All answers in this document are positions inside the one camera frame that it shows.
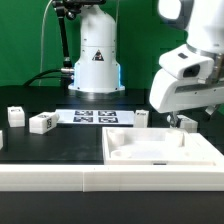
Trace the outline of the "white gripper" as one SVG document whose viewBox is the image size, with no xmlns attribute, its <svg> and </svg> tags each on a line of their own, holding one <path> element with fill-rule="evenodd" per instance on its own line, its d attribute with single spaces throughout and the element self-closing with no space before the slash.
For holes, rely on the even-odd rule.
<svg viewBox="0 0 224 224">
<path fill-rule="evenodd" d="M 176 127 L 178 117 L 174 111 L 208 106 L 205 112 L 212 116 L 224 103 L 224 82 L 206 85 L 195 79 L 178 80 L 160 69 L 154 77 L 149 101 L 159 113 L 171 112 L 169 124 Z"/>
</svg>

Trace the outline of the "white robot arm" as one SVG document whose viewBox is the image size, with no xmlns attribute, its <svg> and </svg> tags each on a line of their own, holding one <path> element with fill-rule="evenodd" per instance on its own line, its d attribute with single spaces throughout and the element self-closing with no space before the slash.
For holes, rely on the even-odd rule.
<svg viewBox="0 0 224 224">
<path fill-rule="evenodd" d="M 81 11 L 81 55 L 69 88 L 92 97 L 121 90 L 115 59 L 115 21 L 100 9 L 105 0 L 76 0 Z M 224 103 L 224 0 L 159 0 L 168 26 L 187 32 L 186 43 L 162 54 L 149 102 L 171 123 L 178 113 L 204 108 L 213 114 Z"/>
</svg>

